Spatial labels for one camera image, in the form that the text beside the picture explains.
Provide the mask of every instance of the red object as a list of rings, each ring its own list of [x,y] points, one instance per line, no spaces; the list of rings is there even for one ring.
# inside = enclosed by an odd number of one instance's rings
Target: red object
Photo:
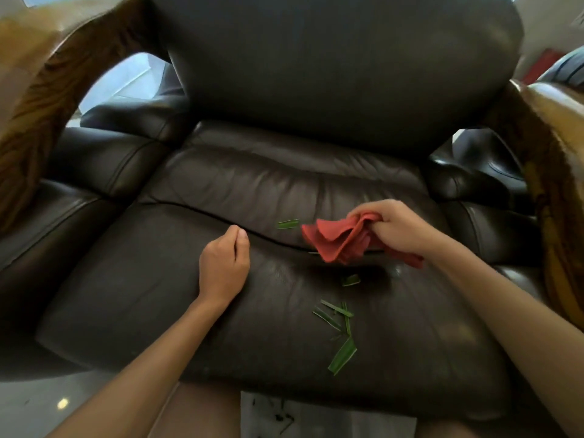
[[[302,235],[326,263],[338,261],[346,265],[353,259],[361,258],[368,248],[378,248],[385,250],[392,258],[421,269],[423,257],[386,246],[367,228],[367,223],[376,221],[381,221],[381,215],[376,213],[355,215],[339,221],[317,220],[316,224],[303,224]]]
[[[553,49],[546,49],[542,52],[536,63],[529,69],[529,72],[523,77],[523,83],[530,85],[535,83],[537,79],[543,75],[556,61],[565,55],[563,52],[558,52]]]

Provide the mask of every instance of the forearm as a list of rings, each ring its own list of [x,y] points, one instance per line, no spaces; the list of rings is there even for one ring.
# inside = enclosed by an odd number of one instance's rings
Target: forearm
[[[584,334],[446,236],[427,257],[484,320],[566,433],[584,436]]]
[[[195,301],[179,321],[48,437],[145,437],[224,309]]]

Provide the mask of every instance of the hand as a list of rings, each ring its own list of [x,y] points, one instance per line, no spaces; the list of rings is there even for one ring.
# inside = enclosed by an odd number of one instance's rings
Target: hand
[[[428,257],[436,245],[448,239],[447,235],[424,221],[402,201],[383,200],[364,203],[355,207],[347,217],[367,212],[375,212],[382,216],[383,222],[372,223],[370,228],[383,244],[392,249]]]
[[[233,225],[225,235],[211,241],[199,258],[198,300],[224,305],[244,287],[249,273],[249,238]]]

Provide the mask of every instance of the wall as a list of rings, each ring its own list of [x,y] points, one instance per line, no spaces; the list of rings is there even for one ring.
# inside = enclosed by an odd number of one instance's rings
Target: wall
[[[11,15],[20,9],[24,9],[22,0],[0,0],[0,17]]]
[[[569,52],[584,45],[584,30],[569,26],[584,10],[584,0],[515,0],[515,5],[525,28],[516,78],[523,77],[546,48]]]

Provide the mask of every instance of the chair backrest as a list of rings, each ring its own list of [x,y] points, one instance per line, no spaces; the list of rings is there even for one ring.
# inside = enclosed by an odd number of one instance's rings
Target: chair backrest
[[[511,0],[152,0],[208,116],[423,158],[511,77]]]

